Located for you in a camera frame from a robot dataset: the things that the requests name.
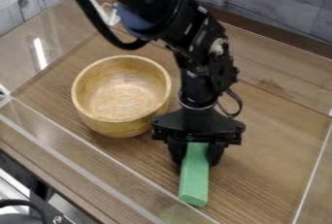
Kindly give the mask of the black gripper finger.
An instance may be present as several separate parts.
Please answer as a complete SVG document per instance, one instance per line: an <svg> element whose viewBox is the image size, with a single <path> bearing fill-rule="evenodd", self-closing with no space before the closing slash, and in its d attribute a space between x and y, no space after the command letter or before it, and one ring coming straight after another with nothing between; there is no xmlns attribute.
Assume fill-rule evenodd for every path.
<svg viewBox="0 0 332 224"><path fill-rule="evenodd" d="M217 166L225 153L223 144L209 144L207 161L211 167Z"/></svg>
<svg viewBox="0 0 332 224"><path fill-rule="evenodd" d="M170 140L167 142L167 147L174 163L180 166L187 154L187 142Z"/></svg>

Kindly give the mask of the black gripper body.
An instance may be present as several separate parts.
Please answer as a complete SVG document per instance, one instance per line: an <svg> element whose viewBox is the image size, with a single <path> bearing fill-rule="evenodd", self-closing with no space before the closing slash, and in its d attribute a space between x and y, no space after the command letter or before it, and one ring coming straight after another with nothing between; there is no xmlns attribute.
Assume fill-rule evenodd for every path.
<svg viewBox="0 0 332 224"><path fill-rule="evenodd" d="M245 124L217 112L214 108L176 111L158 115L151 121L151 138L178 144L241 144Z"/></svg>

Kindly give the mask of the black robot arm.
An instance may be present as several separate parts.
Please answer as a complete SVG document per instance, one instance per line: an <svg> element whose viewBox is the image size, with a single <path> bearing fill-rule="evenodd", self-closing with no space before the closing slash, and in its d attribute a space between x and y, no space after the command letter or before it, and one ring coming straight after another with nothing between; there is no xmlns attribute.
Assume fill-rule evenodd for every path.
<svg viewBox="0 0 332 224"><path fill-rule="evenodd" d="M168 146L175 163L185 162L191 144L205 144L207 163L215 166L225 149L241 143L245 124L218 103L238 82L238 69L229 52L225 27L195 0L115 0L127 32L135 37L123 42L106 27L91 0L75 0L85 17L114 46L135 50L150 41L166 44L180 71L180 108L151 121L152 137Z"/></svg>

